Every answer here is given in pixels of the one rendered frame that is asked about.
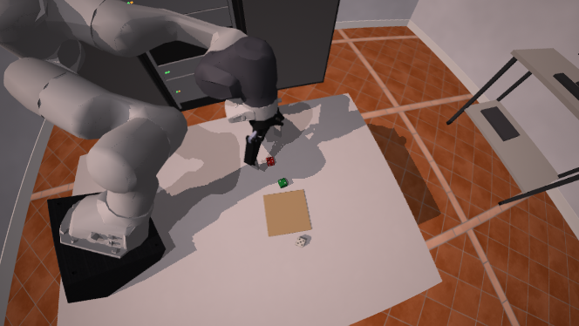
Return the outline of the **tan flat square mat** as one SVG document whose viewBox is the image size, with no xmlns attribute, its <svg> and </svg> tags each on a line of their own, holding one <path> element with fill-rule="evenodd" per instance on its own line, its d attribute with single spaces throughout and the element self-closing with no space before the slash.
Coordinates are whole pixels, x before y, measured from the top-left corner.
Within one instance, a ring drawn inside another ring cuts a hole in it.
<svg viewBox="0 0 579 326">
<path fill-rule="evenodd" d="M 303 189 L 267 194 L 263 200 L 269 237 L 311 230 Z"/>
</svg>

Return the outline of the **grey die with black pips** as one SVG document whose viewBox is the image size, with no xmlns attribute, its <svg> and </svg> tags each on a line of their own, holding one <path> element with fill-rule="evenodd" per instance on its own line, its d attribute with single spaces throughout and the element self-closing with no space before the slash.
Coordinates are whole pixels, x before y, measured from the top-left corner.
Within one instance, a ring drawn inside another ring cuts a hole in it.
<svg viewBox="0 0 579 326">
<path fill-rule="evenodd" d="M 297 241 L 296 241 L 296 245 L 300 248 L 303 248 L 303 245 L 305 243 L 305 239 L 298 237 Z"/>
</svg>

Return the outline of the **green die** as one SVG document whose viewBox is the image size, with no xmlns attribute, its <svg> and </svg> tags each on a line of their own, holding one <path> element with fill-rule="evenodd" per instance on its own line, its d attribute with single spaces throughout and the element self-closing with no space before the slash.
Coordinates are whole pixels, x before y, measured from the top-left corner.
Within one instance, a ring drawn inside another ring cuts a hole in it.
<svg viewBox="0 0 579 326">
<path fill-rule="evenodd" d="M 284 187 L 286 187 L 286 186 L 288 185 L 288 183 L 287 183 L 287 181 L 286 181 L 285 178 L 280 179 L 280 180 L 278 181 L 278 184 L 279 184 L 280 188 L 284 188 Z"/>
</svg>

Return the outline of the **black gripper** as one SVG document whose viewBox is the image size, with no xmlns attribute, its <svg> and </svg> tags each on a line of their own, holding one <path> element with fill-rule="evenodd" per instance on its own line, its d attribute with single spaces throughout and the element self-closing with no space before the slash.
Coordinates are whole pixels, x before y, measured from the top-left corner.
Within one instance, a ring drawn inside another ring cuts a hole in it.
<svg viewBox="0 0 579 326">
<path fill-rule="evenodd" d="M 274 126 L 274 135 L 280 138 L 282 137 L 282 126 L 283 126 L 283 122 L 281 122 L 282 120 L 284 120 L 284 116 L 279 112 L 279 107 L 277 108 L 276 114 L 270 119 L 266 119 L 264 121 L 249 120 L 249 123 L 253 127 L 253 131 L 250 136 L 248 135 L 246 136 L 246 148 L 244 155 L 245 163 L 249 164 L 256 170 L 260 169 L 256 158 L 261 143 L 262 141 L 264 141 L 265 135 L 269 130 L 269 127 L 271 126 Z M 257 136 L 262 137 L 260 138 Z"/>
</svg>

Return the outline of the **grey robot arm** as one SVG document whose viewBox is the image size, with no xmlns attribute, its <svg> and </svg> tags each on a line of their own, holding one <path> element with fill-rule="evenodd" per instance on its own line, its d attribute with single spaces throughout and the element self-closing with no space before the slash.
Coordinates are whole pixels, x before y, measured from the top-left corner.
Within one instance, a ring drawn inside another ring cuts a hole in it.
<svg viewBox="0 0 579 326">
<path fill-rule="evenodd" d="M 85 158 L 106 191 L 73 204 L 60 243 L 120 259 L 148 237 L 156 175 L 181 146 L 187 121 L 172 106 L 109 92 L 76 74 L 85 62 L 78 40 L 128 58 L 173 41 L 211 47 L 195 82 L 226 99 L 229 123 L 276 114 L 276 57 L 263 39 L 166 9 L 121 0 L 0 0 L 0 46 L 19 58 L 4 72 L 5 88 L 53 125 L 99 139 Z"/>
</svg>

